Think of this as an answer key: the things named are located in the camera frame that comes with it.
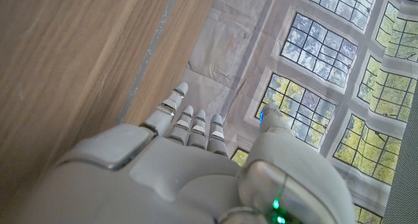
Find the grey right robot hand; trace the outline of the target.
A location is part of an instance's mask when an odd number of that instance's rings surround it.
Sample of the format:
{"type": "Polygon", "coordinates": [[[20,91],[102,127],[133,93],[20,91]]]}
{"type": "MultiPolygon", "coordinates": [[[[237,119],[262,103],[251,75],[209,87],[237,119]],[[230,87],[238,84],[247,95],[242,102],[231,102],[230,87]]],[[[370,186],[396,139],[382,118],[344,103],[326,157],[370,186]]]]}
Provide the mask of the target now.
{"type": "Polygon", "coordinates": [[[179,83],[140,125],[79,142],[5,223],[354,223],[346,182],[291,131],[274,103],[243,165],[223,121],[182,106],[179,83]]]}

